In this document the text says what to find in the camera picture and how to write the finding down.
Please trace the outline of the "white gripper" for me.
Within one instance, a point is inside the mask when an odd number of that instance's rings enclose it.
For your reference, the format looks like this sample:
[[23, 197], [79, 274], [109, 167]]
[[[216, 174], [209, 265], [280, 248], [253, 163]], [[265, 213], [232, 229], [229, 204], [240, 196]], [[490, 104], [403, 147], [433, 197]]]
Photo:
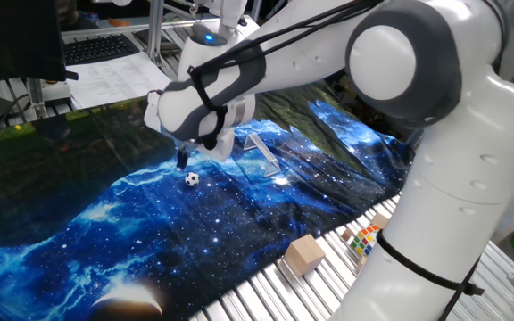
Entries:
[[216, 146], [211, 150], [202, 144], [179, 141], [164, 129], [159, 119], [157, 105], [161, 95], [161, 90], [151, 90], [148, 92], [144, 122], [147, 127], [170, 138], [175, 143], [178, 148], [177, 169], [184, 169], [193, 150], [197, 150], [219, 161], [225, 161], [229, 157], [235, 142], [235, 131], [233, 128], [227, 128], [223, 133], [220, 133], [217, 137]]

